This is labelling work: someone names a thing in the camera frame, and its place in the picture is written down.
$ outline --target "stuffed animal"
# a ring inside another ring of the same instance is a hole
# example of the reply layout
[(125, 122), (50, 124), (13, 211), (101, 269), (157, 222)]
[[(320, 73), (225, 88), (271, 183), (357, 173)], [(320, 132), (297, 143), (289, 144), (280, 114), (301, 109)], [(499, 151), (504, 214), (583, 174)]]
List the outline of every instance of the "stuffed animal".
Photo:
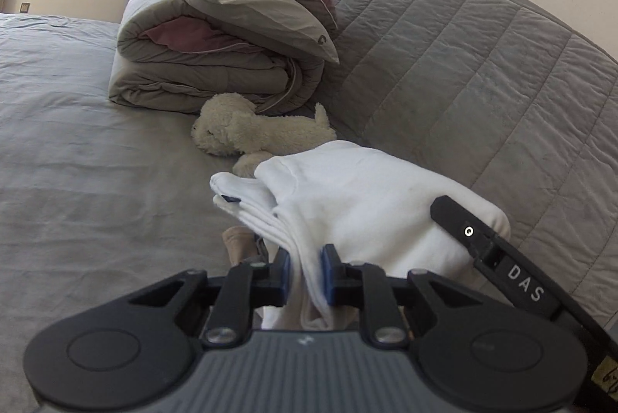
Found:
[(315, 119), (266, 117), (256, 115), (255, 109), (240, 94), (218, 94), (205, 102), (191, 137), (212, 155), (243, 154), (232, 168), (240, 177), (253, 177), (258, 164), (275, 155), (311, 150), (337, 138), (321, 104), (315, 105)]

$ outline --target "yellow tape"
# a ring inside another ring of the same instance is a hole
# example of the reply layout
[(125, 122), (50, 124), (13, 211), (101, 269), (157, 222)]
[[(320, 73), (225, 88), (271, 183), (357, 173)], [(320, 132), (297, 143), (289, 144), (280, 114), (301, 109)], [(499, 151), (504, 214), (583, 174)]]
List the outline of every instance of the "yellow tape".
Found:
[(618, 401), (618, 362), (610, 356), (599, 364), (590, 378), (614, 400)]

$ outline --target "white cloth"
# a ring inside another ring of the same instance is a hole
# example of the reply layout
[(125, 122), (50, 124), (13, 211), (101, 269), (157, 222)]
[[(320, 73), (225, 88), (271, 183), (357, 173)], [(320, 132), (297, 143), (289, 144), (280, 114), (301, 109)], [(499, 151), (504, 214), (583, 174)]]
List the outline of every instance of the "white cloth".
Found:
[(214, 203), (264, 237), (270, 255), (277, 247), (290, 253), (288, 303), (265, 309), (264, 329), (339, 330), (349, 322), (350, 311), (329, 307), (322, 291), (319, 252), (327, 243), (335, 245), (343, 262), (374, 263), (390, 276), (425, 268), (480, 287), (484, 281), (472, 271), (466, 249), (430, 217), (430, 206), (441, 195), (509, 239), (504, 213), (468, 188), (347, 141), (271, 158), (255, 177), (221, 172), (210, 185)]

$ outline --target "stuffed dog's tail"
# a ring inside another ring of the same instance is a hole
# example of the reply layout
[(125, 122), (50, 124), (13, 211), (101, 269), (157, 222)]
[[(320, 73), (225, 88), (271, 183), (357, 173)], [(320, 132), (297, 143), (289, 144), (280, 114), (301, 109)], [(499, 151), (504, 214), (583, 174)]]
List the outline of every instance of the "stuffed dog's tail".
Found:
[(319, 127), (323, 127), (324, 129), (329, 129), (331, 126), (328, 121), (328, 115), (326, 114), (326, 110), (324, 109), (324, 106), (319, 104), (319, 102), (315, 105), (315, 123)]

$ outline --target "stack of bedding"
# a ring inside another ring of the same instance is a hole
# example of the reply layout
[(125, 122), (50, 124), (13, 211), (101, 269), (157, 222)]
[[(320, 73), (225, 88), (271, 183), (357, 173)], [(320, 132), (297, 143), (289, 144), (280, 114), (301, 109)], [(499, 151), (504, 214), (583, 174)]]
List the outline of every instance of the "stack of bedding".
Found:
[(129, 0), (109, 97), (197, 113), (237, 92), (258, 112), (286, 113), (309, 99), (324, 62), (339, 62), (336, 28), (332, 0)]

